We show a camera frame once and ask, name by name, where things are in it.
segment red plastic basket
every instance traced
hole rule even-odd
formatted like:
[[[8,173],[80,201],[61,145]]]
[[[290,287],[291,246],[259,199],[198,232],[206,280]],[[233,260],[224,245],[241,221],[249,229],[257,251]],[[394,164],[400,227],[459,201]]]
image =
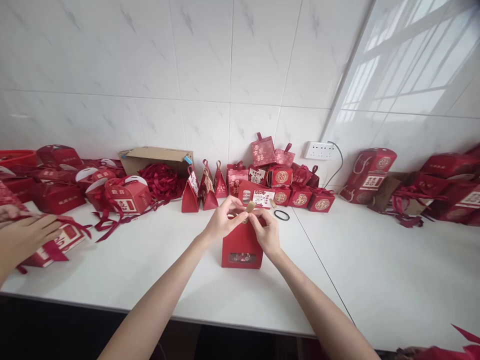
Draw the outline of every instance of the red plastic basket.
[[[0,150],[0,166],[9,169],[14,165],[37,166],[37,152],[34,150]]]

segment hand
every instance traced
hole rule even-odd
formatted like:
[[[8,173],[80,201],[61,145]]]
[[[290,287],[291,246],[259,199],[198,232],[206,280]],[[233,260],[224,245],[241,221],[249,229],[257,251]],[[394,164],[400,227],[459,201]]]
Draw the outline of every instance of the hand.
[[[229,219],[229,214],[235,214],[236,217]],[[216,208],[202,234],[212,240],[223,239],[244,221],[248,215],[248,212],[242,206],[242,202],[230,195]]]
[[[29,217],[0,229],[0,275],[10,273],[23,260],[34,254],[43,244],[57,238],[62,223],[55,215]]]
[[[263,218],[266,226],[262,226],[258,218]],[[253,228],[255,229],[256,239],[266,256],[271,260],[272,257],[282,252],[279,240],[279,222],[265,209],[254,210],[248,214]]]

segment power socket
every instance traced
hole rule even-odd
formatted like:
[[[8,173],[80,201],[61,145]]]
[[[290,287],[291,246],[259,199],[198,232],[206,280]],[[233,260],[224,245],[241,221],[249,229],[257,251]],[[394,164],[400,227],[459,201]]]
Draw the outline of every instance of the power socket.
[[[309,141],[303,157],[314,160],[332,160],[334,145],[329,142]]]

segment brown cardboard box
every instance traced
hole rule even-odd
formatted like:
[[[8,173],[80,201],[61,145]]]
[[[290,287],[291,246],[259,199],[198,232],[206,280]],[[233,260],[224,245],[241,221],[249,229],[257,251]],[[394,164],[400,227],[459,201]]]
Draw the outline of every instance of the brown cardboard box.
[[[194,152],[188,150],[167,149],[163,147],[134,147],[130,150],[123,150],[118,157],[127,175],[138,175],[138,171],[147,165],[162,163],[178,172],[181,178],[187,179],[190,174],[190,164],[184,160],[185,157],[194,162]]]

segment white countertop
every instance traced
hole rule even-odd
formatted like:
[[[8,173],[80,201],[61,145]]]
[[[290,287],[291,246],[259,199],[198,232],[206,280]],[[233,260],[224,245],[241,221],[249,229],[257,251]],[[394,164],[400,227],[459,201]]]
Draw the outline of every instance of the white countertop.
[[[83,225],[95,224],[93,208],[83,205],[65,215]],[[346,310],[292,208],[279,221],[281,247],[298,267],[345,313]],[[200,233],[213,210],[181,213],[172,202],[138,220],[121,225],[107,240],[85,240],[67,253],[68,262],[14,272],[2,292],[15,296],[128,311]],[[270,260],[260,270],[221,267],[222,242],[203,257],[188,282],[173,317],[312,336],[302,309]]]
[[[405,228],[337,198],[328,214],[295,209],[356,326],[375,349],[480,336],[480,228],[426,220]]]

